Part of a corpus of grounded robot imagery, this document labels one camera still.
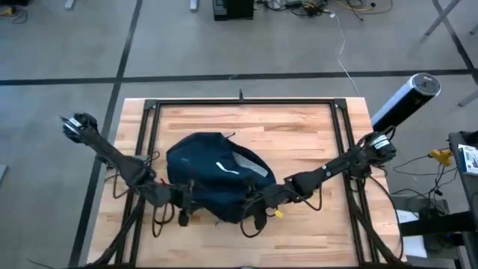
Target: table leg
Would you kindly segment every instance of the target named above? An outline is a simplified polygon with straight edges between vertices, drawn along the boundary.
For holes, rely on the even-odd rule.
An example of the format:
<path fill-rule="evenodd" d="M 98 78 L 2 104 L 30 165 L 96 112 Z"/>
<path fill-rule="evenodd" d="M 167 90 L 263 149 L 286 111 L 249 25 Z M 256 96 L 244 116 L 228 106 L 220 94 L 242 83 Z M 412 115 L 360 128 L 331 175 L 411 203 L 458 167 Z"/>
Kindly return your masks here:
<path fill-rule="evenodd" d="M 477 31 L 478 31 L 478 24 L 475 25 L 475 27 L 473 27 L 473 29 L 471 29 L 470 34 L 475 34 Z"/>
<path fill-rule="evenodd" d="M 443 13 L 433 22 L 432 26 L 426 30 L 425 35 L 429 36 L 440 25 L 441 22 L 448 16 L 451 10 L 460 2 L 460 0 L 452 0 L 451 3 L 443 10 Z"/>
<path fill-rule="evenodd" d="M 189 7 L 189 9 L 191 11 L 197 11 L 198 1 L 199 0 L 191 0 L 191 4 L 190 4 L 190 7 Z"/>
<path fill-rule="evenodd" d="M 458 103 L 459 106 L 464 107 L 474 101 L 476 98 L 478 98 L 478 90 L 472 93 L 469 96 L 466 96 L 462 101 Z"/>
<path fill-rule="evenodd" d="M 400 231 L 403 236 L 431 235 L 445 232 L 466 232 L 474 231 L 476 229 L 477 227 L 475 226 L 473 216 L 469 211 L 400 224 Z"/>
<path fill-rule="evenodd" d="M 66 0 L 65 9 L 66 10 L 73 10 L 74 5 L 75 5 L 75 0 Z"/>

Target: white cable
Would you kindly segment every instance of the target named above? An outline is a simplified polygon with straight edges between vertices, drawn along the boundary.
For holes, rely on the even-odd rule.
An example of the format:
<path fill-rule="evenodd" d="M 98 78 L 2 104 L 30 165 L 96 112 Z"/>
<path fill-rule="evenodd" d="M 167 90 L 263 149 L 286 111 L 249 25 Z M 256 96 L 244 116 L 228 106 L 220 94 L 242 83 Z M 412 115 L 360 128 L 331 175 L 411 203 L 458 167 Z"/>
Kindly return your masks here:
<path fill-rule="evenodd" d="M 339 53 L 337 55 L 337 62 L 342 67 L 342 70 L 345 72 L 345 74 L 347 74 L 347 77 L 349 77 L 350 82 L 352 82 L 353 89 L 357 92 L 358 96 L 361 97 L 361 94 L 360 94 L 359 90 L 357 90 L 356 83 L 353 81 L 352 77 L 350 77 L 349 73 L 347 72 L 347 70 L 345 69 L 344 65 L 341 62 L 341 55 L 342 55 L 342 52 L 344 51 L 344 48 L 345 48 L 345 36 L 344 36 L 344 32 L 342 31 L 341 21 L 338 19 L 337 14 L 333 13 L 332 11 L 330 11 L 330 10 L 324 10 L 324 11 L 329 11 L 330 12 L 330 17 L 337 19 L 338 29 L 341 31 L 341 36 L 342 36 L 342 39 L 344 40 L 344 42 L 342 43 L 341 50 L 339 51 Z"/>

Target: black floor line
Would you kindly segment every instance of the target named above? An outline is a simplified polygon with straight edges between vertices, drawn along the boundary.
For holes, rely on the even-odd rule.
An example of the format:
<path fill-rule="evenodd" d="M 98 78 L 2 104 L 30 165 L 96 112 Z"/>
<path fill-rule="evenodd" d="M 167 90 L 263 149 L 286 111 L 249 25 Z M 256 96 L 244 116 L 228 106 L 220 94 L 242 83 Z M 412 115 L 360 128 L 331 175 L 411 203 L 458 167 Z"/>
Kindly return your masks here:
<path fill-rule="evenodd" d="M 108 137 L 111 129 L 111 122 L 113 120 L 114 109 L 118 100 L 118 95 L 121 88 L 121 78 L 125 74 L 126 64 L 128 62 L 129 52 L 131 51 L 131 44 L 136 31 L 137 21 L 140 15 L 141 6 L 143 0 L 136 1 L 136 7 L 134 8 L 133 16 L 131 18 L 131 24 L 128 31 L 128 37 L 125 42 L 124 49 L 122 51 L 121 60 L 119 62 L 118 72 L 111 91 L 110 100 L 106 109 L 105 120 L 103 121 L 102 137 Z M 80 221 L 76 230 L 75 241 L 73 242 L 72 252 L 69 258 L 69 267 L 77 267 L 80 258 L 81 251 L 83 250 L 84 238 L 87 232 L 88 222 L 90 220 L 91 209 L 93 207 L 94 196 L 96 192 L 96 186 L 98 185 L 99 173 L 101 170 L 101 163 L 98 159 L 95 159 L 93 169 L 90 174 L 90 181 L 88 182 L 87 193 L 84 198 L 83 209 L 81 210 Z"/>
<path fill-rule="evenodd" d="M 349 72 L 353 78 L 382 78 L 409 76 L 418 72 L 430 75 L 470 75 L 471 69 L 425 69 L 425 70 L 391 70 L 391 71 L 356 71 Z M 144 83 L 144 82 L 176 82 L 176 81 L 225 81 L 246 79 L 300 79 L 300 78 L 346 78 L 344 72 L 289 72 L 289 73 L 257 73 L 257 74 L 223 74 L 223 75 L 159 75 L 119 78 L 58 78 L 58 79 L 20 79 L 0 80 L 0 86 L 22 85 L 56 85 L 56 84 L 105 84 L 105 83 Z"/>
<path fill-rule="evenodd" d="M 443 13 L 443 9 L 441 8 L 440 3 L 438 3 L 438 0 L 432 0 L 432 3 L 435 6 L 436 10 L 438 11 L 438 15 L 441 15 Z M 450 34 L 451 39 L 453 43 L 455 44 L 456 49 L 458 50 L 458 53 L 460 54 L 460 56 L 462 56 L 462 59 L 465 62 L 466 67 L 470 70 L 474 70 L 475 67 L 473 66 L 473 63 L 471 62 L 470 57 L 468 57 L 468 53 L 466 52 L 465 47 L 463 47 L 462 41 L 460 41 L 460 39 L 456 35 L 455 29 L 453 29 L 453 26 L 451 25 L 448 18 L 446 17 L 444 18 L 443 24 L 447 28 L 447 31 Z"/>

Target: white paper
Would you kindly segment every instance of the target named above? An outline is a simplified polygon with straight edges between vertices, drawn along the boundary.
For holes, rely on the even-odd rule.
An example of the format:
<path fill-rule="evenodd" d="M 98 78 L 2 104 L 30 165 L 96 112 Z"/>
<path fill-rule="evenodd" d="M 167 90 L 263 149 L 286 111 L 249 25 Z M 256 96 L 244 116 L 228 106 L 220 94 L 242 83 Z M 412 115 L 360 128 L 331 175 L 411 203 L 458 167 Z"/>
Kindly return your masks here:
<path fill-rule="evenodd" d="M 413 220 L 418 220 L 412 212 L 397 210 L 398 221 L 405 223 Z M 403 238 L 403 251 L 406 255 L 426 258 L 425 243 L 423 242 L 423 236 L 406 236 Z"/>

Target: butcher block tabletop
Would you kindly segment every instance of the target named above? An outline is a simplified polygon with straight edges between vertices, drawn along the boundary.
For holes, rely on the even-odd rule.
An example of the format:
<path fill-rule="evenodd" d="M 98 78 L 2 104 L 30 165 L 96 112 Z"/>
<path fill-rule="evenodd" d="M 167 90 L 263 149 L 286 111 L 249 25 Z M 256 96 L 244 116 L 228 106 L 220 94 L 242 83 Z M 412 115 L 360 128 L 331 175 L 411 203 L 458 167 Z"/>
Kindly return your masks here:
<path fill-rule="evenodd" d="M 114 146 L 133 155 L 145 99 L 126 99 Z M 350 122 L 357 141 L 372 131 L 363 98 L 347 98 Z M 143 154 L 149 141 L 153 113 L 149 113 Z M 341 134 L 348 149 L 343 117 L 338 110 Z M 162 105 L 152 162 L 157 181 L 168 181 L 166 151 L 194 132 L 221 132 L 236 144 L 259 155 L 274 172 L 278 184 L 289 175 L 314 170 L 338 157 L 337 142 L 328 105 Z M 373 176 L 387 188 L 381 170 Z M 104 183 L 99 213 L 87 261 L 93 262 L 112 242 L 121 226 L 125 197 L 114 199 L 113 181 Z M 152 236 L 152 211 L 146 204 L 137 256 L 137 267 L 343 267 L 357 266 L 353 234 L 342 175 L 323 183 L 323 206 L 317 212 L 306 204 L 287 204 L 279 209 L 283 218 L 270 217 L 264 231 L 246 238 L 238 224 L 224 223 L 205 209 L 194 212 L 187 227 L 175 219 L 164 226 L 158 238 Z M 117 193 L 126 190 L 118 180 Z M 400 236 L 390 201 L 379 186 L 365 187 L 374 229 L 398 256 Z M 309 201 L 318 205 L 319 195 Z M 160 220 L 163 209 L 158 209 Z M 252 218 L 245 230 L 253 233 Z M 133 237 L 128 234 L 123 260 L 128 261 Z M 361 229 L 367 259 L 369 249 Z"/>

